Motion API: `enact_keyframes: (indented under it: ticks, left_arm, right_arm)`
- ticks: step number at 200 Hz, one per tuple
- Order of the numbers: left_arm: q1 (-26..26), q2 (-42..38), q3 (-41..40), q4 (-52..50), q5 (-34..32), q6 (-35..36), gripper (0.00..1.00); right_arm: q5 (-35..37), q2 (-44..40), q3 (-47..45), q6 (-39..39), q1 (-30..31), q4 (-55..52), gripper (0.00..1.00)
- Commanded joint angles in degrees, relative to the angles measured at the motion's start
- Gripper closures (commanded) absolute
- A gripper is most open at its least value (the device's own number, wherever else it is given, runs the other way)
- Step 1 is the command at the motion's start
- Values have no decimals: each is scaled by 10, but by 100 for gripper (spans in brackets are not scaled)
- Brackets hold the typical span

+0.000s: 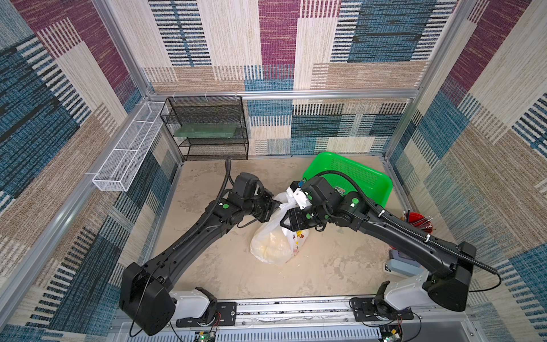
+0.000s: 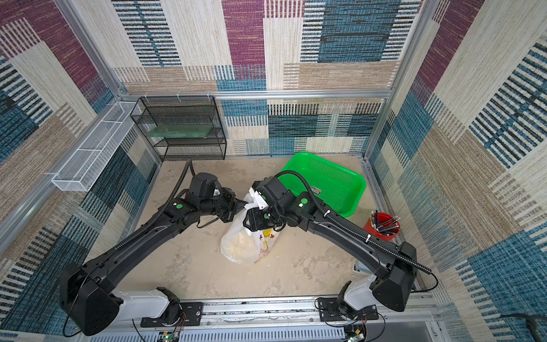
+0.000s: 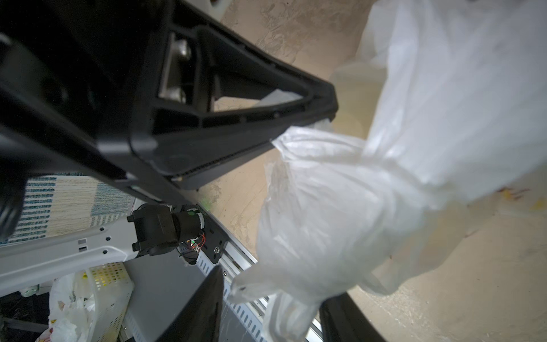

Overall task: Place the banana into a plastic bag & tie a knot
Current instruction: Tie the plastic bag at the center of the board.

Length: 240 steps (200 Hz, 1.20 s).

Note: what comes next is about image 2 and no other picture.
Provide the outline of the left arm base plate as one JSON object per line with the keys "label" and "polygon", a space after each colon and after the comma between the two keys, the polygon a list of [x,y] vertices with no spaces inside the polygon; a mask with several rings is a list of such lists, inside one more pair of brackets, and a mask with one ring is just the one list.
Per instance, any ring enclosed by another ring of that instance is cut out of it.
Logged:
{"label": "left arm base plate", "polygon": [[141,328],[166,328],[199,326],[202,319],[203,302],[170,304],[159,318],[143,318]]}

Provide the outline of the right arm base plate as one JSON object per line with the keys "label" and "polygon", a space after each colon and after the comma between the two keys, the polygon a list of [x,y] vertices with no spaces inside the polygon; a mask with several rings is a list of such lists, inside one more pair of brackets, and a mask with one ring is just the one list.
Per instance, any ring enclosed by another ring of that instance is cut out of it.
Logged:
{"label": "right arm base plate", "polygon": [[314,301],[314,306],[319,311],[322,322],[347,321],[351,323],[353,321],[360,321],[361,319],[374,321],[380,318],[376,305],[366,306],[357,310],[347,305],[344,301],[331,297],[318,297]]}

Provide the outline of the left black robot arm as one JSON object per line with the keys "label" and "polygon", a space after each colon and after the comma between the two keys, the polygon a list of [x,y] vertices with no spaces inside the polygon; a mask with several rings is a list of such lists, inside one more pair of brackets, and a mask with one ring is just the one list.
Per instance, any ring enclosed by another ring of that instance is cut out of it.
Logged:
{"label": "left black robot arm", "polygon": [[188,160],[169,198],[144,225],[102,255],[64,267],[59,277],[61,308],[83,335],[102,332],[121,312],[125,302],[114,291],[131,270],[203,216],[228,223],[245,205],[215,175],[196,173]]}

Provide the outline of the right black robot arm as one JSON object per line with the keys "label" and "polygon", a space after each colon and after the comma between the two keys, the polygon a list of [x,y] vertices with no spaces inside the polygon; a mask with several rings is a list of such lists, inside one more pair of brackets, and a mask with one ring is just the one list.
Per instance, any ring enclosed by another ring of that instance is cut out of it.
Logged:
{"label": "right black robot arm", "polygon": [[286,188],[279,175],[252,185],[254,193],[266,205],[250,209],[244,226],[250,230],[298,227],[333,242],[363,263],[371,275],[344,285],[336,300],[340,314],[353,314],[378,304],[403,312],[417,273],[432,274],[430,268],[418,263],[415,247],[407,242],[396,245],[366,232],[316,197],[302,175],[297,172],[291,175],[306,188],[300,195]]}

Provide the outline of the white plastic bag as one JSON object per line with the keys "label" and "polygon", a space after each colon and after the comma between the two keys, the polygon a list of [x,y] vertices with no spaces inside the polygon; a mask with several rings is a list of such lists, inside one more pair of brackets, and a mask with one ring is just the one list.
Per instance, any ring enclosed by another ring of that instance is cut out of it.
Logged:
{"label": "white plastic bag", "polygon": [[245,195],[244,201],[244,208],[234,216],[230,228],[221,239],[220,251],[230,262],[251,265],[272,251],[281,232],[273,229],[252,232],[246,228],[244,219],[249,210],[268,208],[268,205],[264,199],[259,199],[258,193],[252,188]]}

